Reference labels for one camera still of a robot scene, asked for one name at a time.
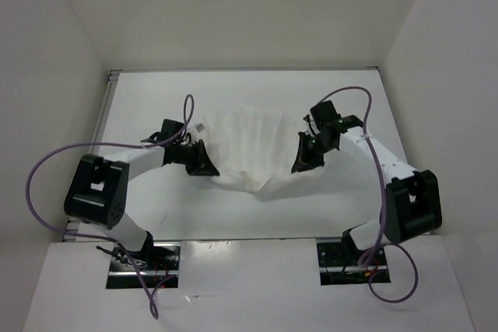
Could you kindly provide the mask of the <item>white pleated skirt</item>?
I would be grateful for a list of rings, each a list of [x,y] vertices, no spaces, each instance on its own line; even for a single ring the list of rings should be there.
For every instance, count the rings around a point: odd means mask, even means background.
[[[192,140],[202,140],[208,157],[219,171],[214,183],[231,190],[267,196],[316,180],[319,169],[292,173],[299,133],[305,123],[288,114],[245,107],[214,110],[189,127]]]

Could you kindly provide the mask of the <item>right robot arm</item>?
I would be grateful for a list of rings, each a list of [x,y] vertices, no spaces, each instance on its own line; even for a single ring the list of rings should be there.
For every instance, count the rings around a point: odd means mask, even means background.
[[[384,215],[343,233],[341,255],[349,264],[359,264],[376,242],[403,243],[442,226],[440,192],[435,174],[418,171],[401,161],[361,127],[342,133],[324,129],[315,136],[299,133],[292,173],[325,165],[324,155],[340,151],[367,172],[381,178],[381,212]]]

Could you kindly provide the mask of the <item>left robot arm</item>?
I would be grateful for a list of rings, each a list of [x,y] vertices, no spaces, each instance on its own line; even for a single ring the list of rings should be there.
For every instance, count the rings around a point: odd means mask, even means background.
[[[106,158],[89,154],[79,161],[65,198],[65,213],[123,244],[129,263],[146,269],[155,260],[155,250],[150,234],[125,212],[128,182],[168,164],[184,166],[190,176],[219,175],[202,141],[192,145],[147,145]]]

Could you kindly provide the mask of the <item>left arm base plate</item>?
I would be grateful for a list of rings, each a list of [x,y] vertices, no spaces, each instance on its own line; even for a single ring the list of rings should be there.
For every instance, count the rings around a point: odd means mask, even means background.
[[[147,288],[177,288],[179,282],[179,264],[181,244],[179,242],[155,242],[157,257],[146,264],[136,260],[140,274]],[[107,275],[106,289],[141,288],[141,284],[124,252],[118,247],[112,251],[103,249],[110,255],[110,266]]]

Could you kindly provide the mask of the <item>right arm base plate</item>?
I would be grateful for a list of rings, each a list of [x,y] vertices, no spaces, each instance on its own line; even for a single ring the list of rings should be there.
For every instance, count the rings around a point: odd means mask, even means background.
[[[347,256],[338,240],[317,241],[317,261],[321,286],[390,283],[387,258],[379,250],[369,267],[360,267],[355,259]]]

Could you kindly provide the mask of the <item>aluminium table frame rail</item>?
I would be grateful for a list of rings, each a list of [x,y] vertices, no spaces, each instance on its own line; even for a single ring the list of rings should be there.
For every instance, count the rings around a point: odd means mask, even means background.
[[[98,154],[120,74],[113,70],[108,75],[93,140],[87,145],[89,152],[79,160],[64,201],[66,215],[105,229],[116,225],[123,216],[128,182],[126,166]]]

